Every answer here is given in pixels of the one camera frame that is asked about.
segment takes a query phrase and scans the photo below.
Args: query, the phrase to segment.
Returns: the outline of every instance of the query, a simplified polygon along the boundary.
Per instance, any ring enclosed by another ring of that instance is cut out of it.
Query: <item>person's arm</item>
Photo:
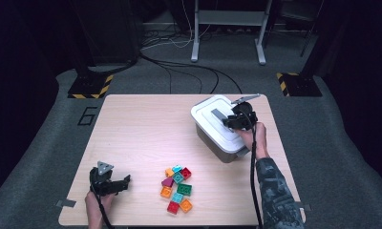
[[[251,131],[236,130],[251,151],[253,134]],[[304,228],[301,212],[290,193],[284,178],[266,147],[266,128],[261,122],[256,124],[256,170],[262,195],[265,229]]]
[[[105,214],[109,214],[111,210],[111,203],[113,201],[115,194],[110,194],[105,197],[101,197],[101,203],[104,206]],[[101,229],[103,224],[102,214],[99,210],[98,202],[96,201],[96,196],[93,192],[88,192],[85,197],[87,218],[89,221],[89,229]]]

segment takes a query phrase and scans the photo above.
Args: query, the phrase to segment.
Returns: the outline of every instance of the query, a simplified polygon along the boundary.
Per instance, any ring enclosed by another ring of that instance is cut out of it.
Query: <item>gray carpet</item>
[[[322,97],[284,97],[276,73],[298,73],[308,58],[299,57],[302,37],[271,35],[265,50],[267,64],[258,64],[256,35],[214,36],[202,41],[197,64],[231,76],[244,94],[265,94],[276,120],[286,155],[303,203],[310,204],[307,228],[382,228],[382,180],[363,160],[344,131],[339,109],[328,87],[315,77]],[[165,61],[190,63],[191,44],[185,48],[161,45],[142,51]],[[98,71],[115,66],[97,67]],[[197,68],[172,73],[140,59],[117,73],[107,94],[209,94],[216,76]],[[96,115],[103,99],[71,99],[67,91],[74,71],[58,76],[59,94],[46,122],[0,190],[0,228],[62,228],[61,209],[75,171],[94,128],[77,126],[86,107]],[[220,75],[214,94],[237,94],[237,87]]]

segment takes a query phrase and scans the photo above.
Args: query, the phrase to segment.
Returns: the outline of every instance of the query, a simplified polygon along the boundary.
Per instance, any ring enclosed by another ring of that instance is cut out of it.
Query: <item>toy building block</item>
[[[173,187],[173,183],[174,183],[174,180],[171,177],[169,177],[169,178],[165,179],[164,181],[162,181],[161,185],[167,186],[167,187]]]
[[[173,180],[176,181],[176,183],[181,183],[184,180],[184,177],[180,172],[177,172],[173,174]]]
[[[175,193],[173,197],[171,198],[171,200],[175,201],[176,203],[181,203],[183,197],[184,197],[183,194]]]
[[[191,210],[192,208],[192,204],[191,202],[188,200],[188,199],[184,199],[181,203],[180,203],[180,208],[181,210],[184,212],[184,213],[187,213]]]
[[[168,168],[165,170],[165,174],[167,177],[172,177],[173,174],[175,174],[175,173],[173,172],[173,170],[171,168]]]
[[[173,213],[174,215],[176,215],[177,212],[179,211],[179,208],[180,208],[180,205],[178,203],[176,203],[175,201],[170,201],[167,207],[167,212]]]
[[[191,189],[192,185],[181,183],[179,184],[179,187],[177,187],[177,192],[185,196],[191,196]]]
[[[171,187],[163,186],[163,188],[161,189],[160,195],[164,198],[170,198],[171,191],[172,191]]]
[[[176,165],[172,168],[173,172],[176,173],[176,172],[179,172],[181,171],[182,167],[180,165]]]
[[[180,173],[182,174],[182,176],[184,177],[184,179],[188,179],[189,177],[191,177],[191,171],[189,171],[187,169],[187,167],[183,168]]]

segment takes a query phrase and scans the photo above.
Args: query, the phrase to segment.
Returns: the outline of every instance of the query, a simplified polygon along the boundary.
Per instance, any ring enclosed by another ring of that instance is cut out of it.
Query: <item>chair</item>
[[[277,10],[275,10],[276,16],[273,22],[270,24],[268,30],[265,46],[268,43],[269,36],[273,30],[276,19],[282,19],[286,23],[293,23],[294,25],[300,25],[303,29],[308,29],[306,35],[305,46],[302,49],[301,56],[304,55],[307,48],[310,36],[312,35],[313,28],[316,25],[316,20],[322,10],[324,0],[315,3],[313,1],[281,1]]]

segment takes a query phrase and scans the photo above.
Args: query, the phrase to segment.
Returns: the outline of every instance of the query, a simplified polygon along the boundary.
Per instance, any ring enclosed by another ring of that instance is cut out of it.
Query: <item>plastic container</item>
[[[244,156],[248,149],[242,138],[223,126],[222,119],[233,115],[231,101],[220,94],[214,95],[191,109],[197,126],[197,134],[208,148],[224,163]]]

